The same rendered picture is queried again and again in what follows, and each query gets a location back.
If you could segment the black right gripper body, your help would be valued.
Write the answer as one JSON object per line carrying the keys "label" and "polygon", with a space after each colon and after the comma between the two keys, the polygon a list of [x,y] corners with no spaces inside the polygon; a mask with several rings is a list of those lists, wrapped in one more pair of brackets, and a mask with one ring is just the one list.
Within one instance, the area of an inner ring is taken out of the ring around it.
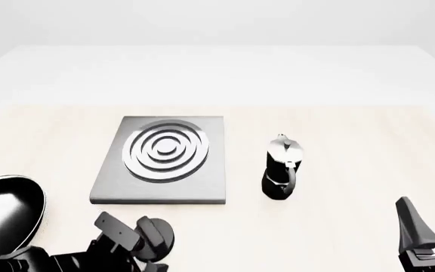
{"label": "black right gripper body", "polygon": [[399,260],[404,272],[435,272],[435,252],[432,249],[407,249],[400,246]]}

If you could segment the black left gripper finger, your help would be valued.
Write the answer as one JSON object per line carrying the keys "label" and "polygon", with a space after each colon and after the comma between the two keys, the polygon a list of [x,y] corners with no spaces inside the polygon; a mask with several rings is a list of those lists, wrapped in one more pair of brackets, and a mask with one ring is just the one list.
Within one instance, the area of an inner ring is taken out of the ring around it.
{"label": "black left gripper finger", "polygon": [[156,264],[148,262],[143,272],[168,272],[169,266],[167,264]]}

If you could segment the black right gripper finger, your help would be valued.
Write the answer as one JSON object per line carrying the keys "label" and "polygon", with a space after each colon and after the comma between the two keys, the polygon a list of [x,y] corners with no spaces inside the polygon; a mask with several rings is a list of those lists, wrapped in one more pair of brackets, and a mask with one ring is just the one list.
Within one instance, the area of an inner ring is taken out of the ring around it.
{"label": "black right gripper finger", "polygon": [[395,203],[400,228],[399,253],[435,249],[435,233],[419,215],[412,201],[401,196]]}

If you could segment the flat square stove plate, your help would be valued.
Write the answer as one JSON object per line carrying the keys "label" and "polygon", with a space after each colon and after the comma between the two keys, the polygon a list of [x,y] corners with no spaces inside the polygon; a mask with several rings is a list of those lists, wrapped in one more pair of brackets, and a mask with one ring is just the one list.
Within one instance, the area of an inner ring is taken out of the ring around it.
{"label": "flat square stove plate", "polygon": [[89,200],[223,205],[224,140],[221,116],[123,117]]}

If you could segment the black and silver moka pot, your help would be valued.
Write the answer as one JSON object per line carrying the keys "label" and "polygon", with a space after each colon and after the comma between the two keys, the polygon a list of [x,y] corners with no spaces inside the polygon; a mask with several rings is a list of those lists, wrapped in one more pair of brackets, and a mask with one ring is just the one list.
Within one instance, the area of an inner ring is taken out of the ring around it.
{"label": "black and silver moka pot", "polygon": [[298,169],[304,158],[301,145],[284,134],[278,134],[267,146],[267,160],[261,180],[263,194],[283,201],[294,192]]}

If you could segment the black frying pan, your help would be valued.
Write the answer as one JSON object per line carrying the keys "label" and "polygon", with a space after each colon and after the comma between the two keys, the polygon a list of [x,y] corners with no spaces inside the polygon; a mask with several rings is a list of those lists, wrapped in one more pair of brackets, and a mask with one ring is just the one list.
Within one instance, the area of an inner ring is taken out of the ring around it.
{"label": "black frying pan", "polygon": [[28,246],[45,213],[46,195],[27,176],[0,176],[0,255]]}

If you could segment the round black stove knob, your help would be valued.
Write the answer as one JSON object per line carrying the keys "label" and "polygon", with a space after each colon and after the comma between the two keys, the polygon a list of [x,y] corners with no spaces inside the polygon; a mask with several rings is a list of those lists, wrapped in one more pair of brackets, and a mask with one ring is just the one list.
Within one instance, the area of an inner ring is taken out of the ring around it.
{"label": "round black stove knob", "polygon": [[134,253],[137,260],[158,262],[166,258],[173,249],[174,231],[164,219],[144,216],[137,220],[135,230],[143,240],[142,249]]}

